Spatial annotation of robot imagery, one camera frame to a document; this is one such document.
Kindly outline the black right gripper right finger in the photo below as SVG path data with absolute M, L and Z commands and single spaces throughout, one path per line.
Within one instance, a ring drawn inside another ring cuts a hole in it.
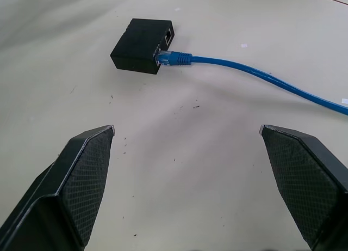
M 262 125 L 278 191 L 312 251 L 348 251 L 348 168 L 316 137 Z

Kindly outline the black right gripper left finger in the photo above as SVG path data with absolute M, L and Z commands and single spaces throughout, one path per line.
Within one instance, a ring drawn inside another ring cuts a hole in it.
M 113 125 L 71 138 L 0 227 L 0 251 L 85 251 L 105 190 Z

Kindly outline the black network splitter box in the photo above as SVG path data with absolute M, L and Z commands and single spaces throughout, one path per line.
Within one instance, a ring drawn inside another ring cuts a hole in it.
M 174 36 L 170 20 L 132 19 L 110 57 L 119 70 L 155 75 L 156 55 L 169 49 Z

